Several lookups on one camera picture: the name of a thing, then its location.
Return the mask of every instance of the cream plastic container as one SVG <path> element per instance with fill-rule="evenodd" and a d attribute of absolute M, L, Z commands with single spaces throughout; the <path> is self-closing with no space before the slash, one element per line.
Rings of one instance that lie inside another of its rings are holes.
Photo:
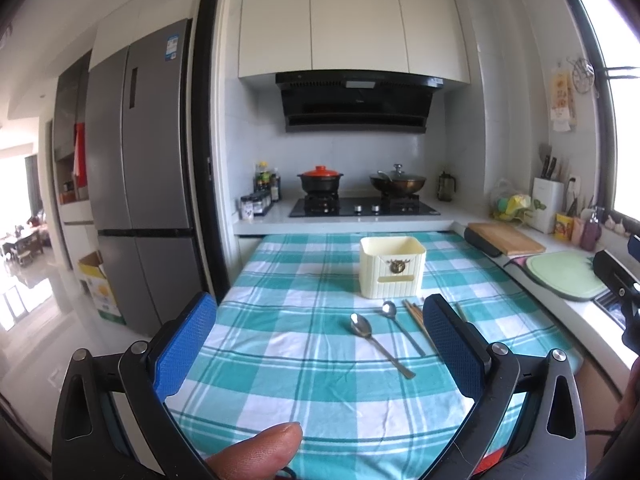
<path fill-rule="evenodd" d="M 360 240 L 360 291 L 365 298 L 417 296 L 427 250 L 412 236 Z"/>

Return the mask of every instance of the green and white plaid tablecloth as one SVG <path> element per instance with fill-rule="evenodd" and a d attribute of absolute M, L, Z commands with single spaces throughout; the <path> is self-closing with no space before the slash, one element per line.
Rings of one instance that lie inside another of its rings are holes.
<path fill-rule="evenodd" d="M 487 341 L 520 354 L 571 340 L 520 286 L 456 234 L 410 233 L 427 249 L 421 296 L 459 302 Z M 396 302 L 399 322 L 427 352 L 421 358 L 388 319 L 381 300 L 359 295 L 359 241 L 366 234 L 270 235 L 220 305 L 180 391 L 166 403 L 203 455 L 297 420 L 304 440 L 290 466 L 305 480 L 418 478 L 453 436 L 473 402 Z M 407 380 L 364 339 L 351 312 L 416 373 Z M 494 439 L 507 443 L 523 397 Z"/>

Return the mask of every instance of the range hood vent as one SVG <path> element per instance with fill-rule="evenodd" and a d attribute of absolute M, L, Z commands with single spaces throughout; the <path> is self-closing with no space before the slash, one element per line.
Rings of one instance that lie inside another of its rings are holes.
<path fill-rule="evenodd" d="M 373 70 L 276 74 L 288 132 L 384 130 L 424 133 L 442 79 Z"/>

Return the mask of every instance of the metal spoon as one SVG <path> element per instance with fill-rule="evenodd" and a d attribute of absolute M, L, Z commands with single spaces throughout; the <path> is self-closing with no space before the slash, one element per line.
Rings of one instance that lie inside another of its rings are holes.
<path fill-rule="evenodd" d="M 378 350 L 380 350 L 382 354 L 391 361 L 393 366 L 395 366 L 407 379 L 413 379 L 415 377 L 415 374 L 409 370 L 409 368 L 406 368 L 402 363 L 400 363 L 400 361 L 398 361 L 398 359 L 387 352 L 385 348 L 377 342 L 376 338 L 371 335 L 371 325 L 369 324 L 369 321 L 367 321 L 367 318 L 354 312 L 351 314 L 351 328 L 353 328 L 356 335 L 371 341 L 373 345 L 376 346 L 376 348 L 378 348 Z"/>
<path fill-rule="evenodd" d="M 396 309 L 396 304 L 393 301 L 385 301 L 385 303 L 382 304 L 382 315 L 392 320 L 398 326 L 404 336 L 409 340 L 409 342 L 414 345 L 414 348 L 418 351 L 418 354 L 420 354 L 421 357 L 425 357 L 427 354 L 424 353 L 424 350 L 420 348 L 420 345 L 415 342 L 415 339 L 411 337 L 411 334 L 409 334 L 396 319 L 397 311 L 398 310 Z"/>

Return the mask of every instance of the window frame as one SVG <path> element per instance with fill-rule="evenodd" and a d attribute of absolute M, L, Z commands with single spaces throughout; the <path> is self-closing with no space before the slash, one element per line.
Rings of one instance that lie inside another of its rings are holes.
<path fill-rule="evenodd" d="M 632 218 L 613 208 L 616 195 L 617 131 L 609 69 L 604 63 L 598 37 L 581 0 L 566 0 L 574 17 L 589 62 L 595 72 L 594 88 L 597 113 L 597 136 L 600 154 L 598 158 L 598 191 L 595 204 L 605 209 L 616 223 L 623 221 L 628 232 L 640 235 L 640 219 Z"/>

